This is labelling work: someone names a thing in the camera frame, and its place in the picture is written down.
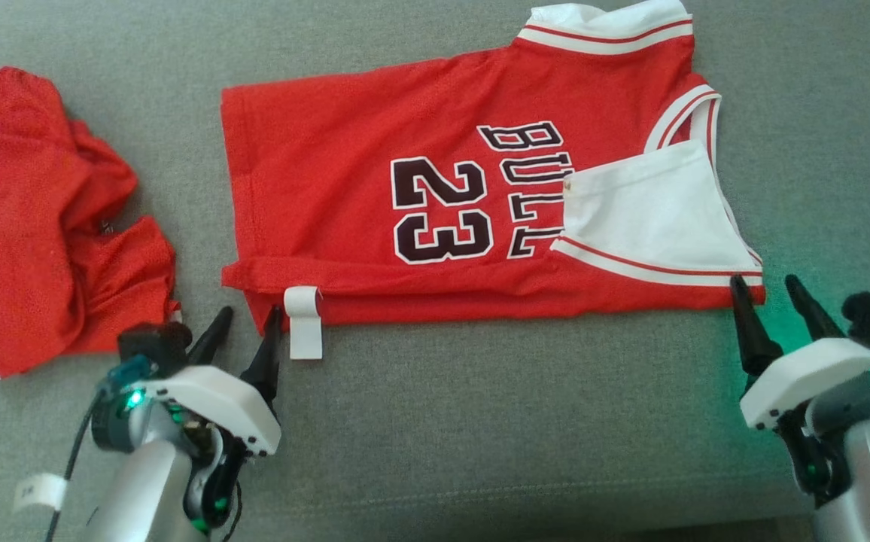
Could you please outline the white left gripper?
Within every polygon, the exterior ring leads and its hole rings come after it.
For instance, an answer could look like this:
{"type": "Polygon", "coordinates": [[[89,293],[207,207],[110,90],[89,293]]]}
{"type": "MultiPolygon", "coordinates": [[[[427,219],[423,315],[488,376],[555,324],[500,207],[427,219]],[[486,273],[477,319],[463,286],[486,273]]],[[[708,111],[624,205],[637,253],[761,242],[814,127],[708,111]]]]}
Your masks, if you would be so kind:
{"type": "Polygon", "coordinates": [[[129,534],[208,537],[234,532],[245,513],[240,471],[277,452],[273,412],[279,383],[281,307],[239,378],[211,366],[225,343],[233,308],[222,306],[173,377],[137,384],[129,395],[129,534]]]}

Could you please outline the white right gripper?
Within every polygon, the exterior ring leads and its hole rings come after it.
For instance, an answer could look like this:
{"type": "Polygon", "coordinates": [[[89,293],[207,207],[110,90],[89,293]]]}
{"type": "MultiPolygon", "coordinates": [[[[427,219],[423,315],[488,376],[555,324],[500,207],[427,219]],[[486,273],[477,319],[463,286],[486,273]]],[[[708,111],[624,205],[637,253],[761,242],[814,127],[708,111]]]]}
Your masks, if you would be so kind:
{"type": "Polygon", "coordinates": [[[850,484],[840,439],[870,419],[870,348],[848,339],[797,275],[787,274],[783,284],[812,342],[789,354],[770,339],[744,277],[733,275],[729,282],[747,376],[739,409],[748,428],[783,441],[799,489],[826,504],[850,484]]]}

